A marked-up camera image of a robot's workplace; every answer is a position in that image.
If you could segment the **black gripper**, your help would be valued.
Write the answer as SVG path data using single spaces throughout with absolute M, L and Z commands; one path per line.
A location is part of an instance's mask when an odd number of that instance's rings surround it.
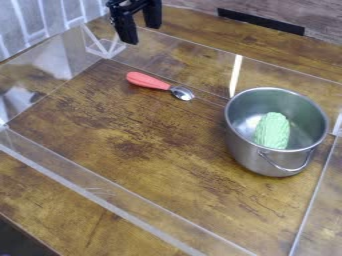
M 130 11 L 142 10 L 146 26 L 159 29 L 162 26 L 162 0 L 109 0 L 106 6 L 111 11 L 111 22 L 121 40 L 137 45 L 138 32 L 134 17 Z

